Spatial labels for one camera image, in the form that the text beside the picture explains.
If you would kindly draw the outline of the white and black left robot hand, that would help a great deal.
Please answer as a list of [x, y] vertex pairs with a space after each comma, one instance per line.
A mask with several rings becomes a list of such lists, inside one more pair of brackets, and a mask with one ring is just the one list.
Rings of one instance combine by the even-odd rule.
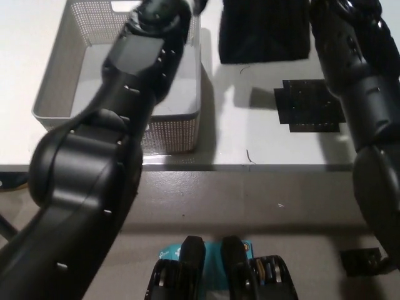
[[192, 0], [192, 13], [195, 16], [200, 15], [204, 11], [207, 3], [208, 0]]

